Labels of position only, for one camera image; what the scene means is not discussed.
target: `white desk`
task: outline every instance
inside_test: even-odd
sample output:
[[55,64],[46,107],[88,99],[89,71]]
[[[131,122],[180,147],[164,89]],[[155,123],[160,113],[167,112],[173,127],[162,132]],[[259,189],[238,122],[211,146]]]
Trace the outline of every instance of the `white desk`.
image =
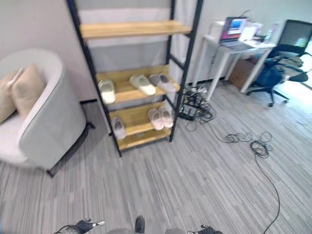
[[217,67],[216,73],[213,77],[213,81],[212,84],[208,90],[207,96],[206,96],[206,101],[209,101],[214,90],[215,87],[220,79],[220,76],[223,72],[223,69],[230,57],[230,55],[232,54],[236,54],[234,61],[232,62],[232,64],[230,65],[227,74],[225,76],[225,80],[229,80],[230,75],[237,63],[237,61],[239,60],[239,58],[242,56],[242,54],[244,53],[249,53],[249,52],[254,52],[254,51],[258,51],[258,50],[264,50],[261,58],[259,59],[258,63],[254,66],[252,72],[250,73],[248,79],[246,80],[245,84],[243,85],[243,87],[241,88],[240,92],[244,93],[246,91],[246,89],[249,87],[249,85],[251,84],[251,82],[254,80],[255,75],[258,73],[259,69],[261,68],[262,64],[264,63],[264,60],[267,58],[267,56],[269,55],[269,53],[271,52],[271,50],[276,46],[275,44],[271,44],[271,43],[259,43],[256,41],[245,41],[244,43],[246,43],[247,45],[253,47],[252,49],[248,49],[248,50],[240,50],[240,51],[235,51],[235,50],[231,50],[225,46],[220,46],[219,45],[219,41],[215,38],[213,38],[210,35],[205,35],[203,38],[203,48],[201,51],[201,55],[200,55],[200,59],[198,62],[198,67],[194,76],[194,80],[193,80],[193,87],[196,87],[197,82],[199,80],[199,75],[200,75],[200,71],[201,68],[203,66],[203,62],[204,62],[204,57],[205,54],[207,52],[207,48],[208,46],[212,46],[212,47],[219,47],[218,48],[218,53],[222,52],[222,57],[220,59],[219,65]]

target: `laptop screen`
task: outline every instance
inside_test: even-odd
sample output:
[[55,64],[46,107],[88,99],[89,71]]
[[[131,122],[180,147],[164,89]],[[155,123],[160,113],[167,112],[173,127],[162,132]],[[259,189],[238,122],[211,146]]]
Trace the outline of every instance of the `laptop screen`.
[[243,32],[247,18],[227,17],[222,29],[220,42],[228,40],[238,40]]

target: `tangled wires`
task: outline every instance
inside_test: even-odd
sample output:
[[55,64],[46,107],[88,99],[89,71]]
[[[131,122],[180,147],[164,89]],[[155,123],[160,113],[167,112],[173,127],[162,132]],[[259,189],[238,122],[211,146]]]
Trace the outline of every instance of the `tangled wires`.
[[263,132],[258,140],[255,140],[253,138],[253,135],[251,133],[237,133],[237,134],[227,134],[224,137],[224,140],[220,139],[218,137],[218,135],[215,133],[212,125],[210,125],[210,128],[213,132],[213,134],[215,135],[215,137],[224,142],[224,143],[238,143],[240,141],[242,142],[250,142],[250,148],[251,150],[254,152],[254,159],[255,162],[257,164],[257,166],[259,167],[260,171],[262,172],[262,174],[268,179],[268,181],[273,185],[274,190],[276,192],[277,195],[277,201],[278,201],[278,211],[277,214],[275,216],[275,218],[273,219],[273,221],[267,226],[267,228],[265,229],[265,231],[263,232],[263,234],[265,234],[267,232],[267,230],[270,228],[270,226],[277,220],[279,213],[280,213],[280,199],[279,199],[279,194],[278,191],[273,183],[273,181],[264,173],[264,171],[262,170],[259,162],[258,162],[258,158],[268,158],[269,157],[269,152],[273,150],[273,147],[271,145],[268,144],[268,142],[270,142],[272,140],[272,134],[270,132]]
[[200,93],[194,93],[191,96],[186,97],[188,102],[194,104],[197,108],[195,113],[195,120],[189,122],[185,128],[189,132],[194,132],[197,129],[197,123],[206,124],[215,118],[216,112],[208,102],[203,101],[203,97]]

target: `beige cushion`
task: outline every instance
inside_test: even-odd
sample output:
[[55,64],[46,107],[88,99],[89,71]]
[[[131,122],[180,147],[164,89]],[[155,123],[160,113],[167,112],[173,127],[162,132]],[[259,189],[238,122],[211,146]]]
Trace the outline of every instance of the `beige cushion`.
[[16,73],[16,71],[11,72],[0,79],[0,123],[5,121],[16,110],[11,95],[11,87],[7,87],[8,82],[14,78]]
[[12,98],[20,116],[25,119],[42,94],[45,83],[34,64],[26,68],[12,86]]

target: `gray armchair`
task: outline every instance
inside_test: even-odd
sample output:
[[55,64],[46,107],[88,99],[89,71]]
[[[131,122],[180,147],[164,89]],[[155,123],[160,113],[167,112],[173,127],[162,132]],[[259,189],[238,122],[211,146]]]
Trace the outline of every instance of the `gray armchair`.
[[13,114],[0,124],[0,160],[50,170],[72,147],[86,118],[61,60],[52,52],[28,49],[0,61],[0,79],[34,63],[46,87],[25,120]]

